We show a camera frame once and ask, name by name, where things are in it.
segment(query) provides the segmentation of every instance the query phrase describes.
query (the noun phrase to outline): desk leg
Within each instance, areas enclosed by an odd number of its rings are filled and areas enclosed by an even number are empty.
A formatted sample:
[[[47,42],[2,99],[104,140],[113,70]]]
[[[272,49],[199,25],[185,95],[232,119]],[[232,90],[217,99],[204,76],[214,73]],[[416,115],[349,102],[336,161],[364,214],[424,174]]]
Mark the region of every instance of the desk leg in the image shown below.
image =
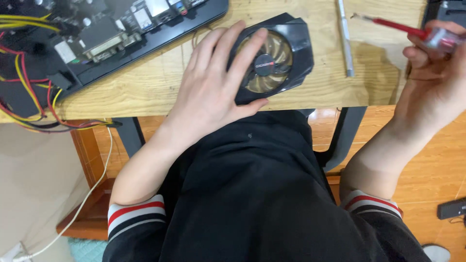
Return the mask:
[[[131,158],[145,144],[139,120],[137,117],[115,117],[112,120],[123,124],[116,130],[128,156]]]

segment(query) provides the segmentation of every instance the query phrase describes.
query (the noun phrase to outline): forearm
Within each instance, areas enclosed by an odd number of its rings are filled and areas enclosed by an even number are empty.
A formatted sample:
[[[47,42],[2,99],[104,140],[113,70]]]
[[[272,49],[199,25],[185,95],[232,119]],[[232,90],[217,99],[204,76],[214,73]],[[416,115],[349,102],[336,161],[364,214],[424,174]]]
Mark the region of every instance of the forearm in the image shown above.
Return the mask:
[[[137,204],[157,193],[172,164],[191,144],[176,136],[169,126],[159,127],[118,174],[110,205]]]
[[[434,134],[405,132],[392,119],[347,164],[341,177],[340,198],[358,189],[391,199],[401,171]]]

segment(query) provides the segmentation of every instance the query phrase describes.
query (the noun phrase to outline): red stripe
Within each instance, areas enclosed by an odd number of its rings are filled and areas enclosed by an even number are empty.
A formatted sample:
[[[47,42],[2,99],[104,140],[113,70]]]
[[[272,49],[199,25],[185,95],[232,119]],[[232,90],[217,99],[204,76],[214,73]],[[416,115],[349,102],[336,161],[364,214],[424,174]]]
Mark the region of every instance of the red stripe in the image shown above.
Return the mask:
[[[143,209],[143,208],[148,208],[148,207],[161,207],[161,208],[165,209],[165,205],[160,201],[150,202],[150,203],[140,205],[140,206],[135,206],[135,207],[125,207],[125,208],[122,208],[120,210],[115,211],[115,213],[112,214],[112,216],[109,219],[109,227],[110,227],[110,224],[113,222],[113,220],[117,219],[121,215],[129,213],[131,211],[135,211],[135,210]]]
[[[382,203],[382,204],[385,204],[385,205],[388,205],[394,209],[396,209],[398,212],[400,212],[400,209],[398,207],[396,207],[395,205],[387,202],[387,201],[383,201],[383,200],[380,200],[378,198],[375,198],[375,197],[371,197],[371,196],[357,196],[355,198],[353,198],[346,206],[345,206],[345,210],[348,210],[349,207],[351,205],[353,205],[354,203],[358,202],[358,201],[361,201],[361,200],[371,200],[371,201],[375,201],[375,202],[379,202],[379,203]]]

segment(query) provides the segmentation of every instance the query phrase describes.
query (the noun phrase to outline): metal rod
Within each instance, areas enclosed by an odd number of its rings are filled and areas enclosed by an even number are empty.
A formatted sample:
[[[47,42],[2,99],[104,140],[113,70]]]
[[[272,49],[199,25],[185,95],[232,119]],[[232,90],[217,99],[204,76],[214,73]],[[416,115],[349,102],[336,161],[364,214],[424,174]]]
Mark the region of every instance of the metal rod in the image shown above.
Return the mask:
[[[348,21],[346,20],[343,0],[338,0],[338,9],[340,14],[340,34],[343,42],[343,54],[346,62],[346,76],[354,77],[353,56],[351,54],[350,32],[348,31]]]

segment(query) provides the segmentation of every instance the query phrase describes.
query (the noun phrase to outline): black fan shroud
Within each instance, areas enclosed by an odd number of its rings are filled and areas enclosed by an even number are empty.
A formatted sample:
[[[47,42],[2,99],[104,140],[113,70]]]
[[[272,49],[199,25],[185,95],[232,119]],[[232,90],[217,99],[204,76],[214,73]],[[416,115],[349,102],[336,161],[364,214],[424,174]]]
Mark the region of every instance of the black fan shroud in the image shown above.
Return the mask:
[[[247,104],[259,98],[267,98],[302,84],[314,67],[314,58],[306,22],[294,18],[288,13],[280,14],[241,32],[230,53],[229,65],[233,62],[240,44],[260,28],[266,28],[273,34],[280,35],[291,48],[293,63],[288,76],[280,87],[265,93],[252,92],[246,89],[248,81],[243,81],[236,95],[236,104]]]

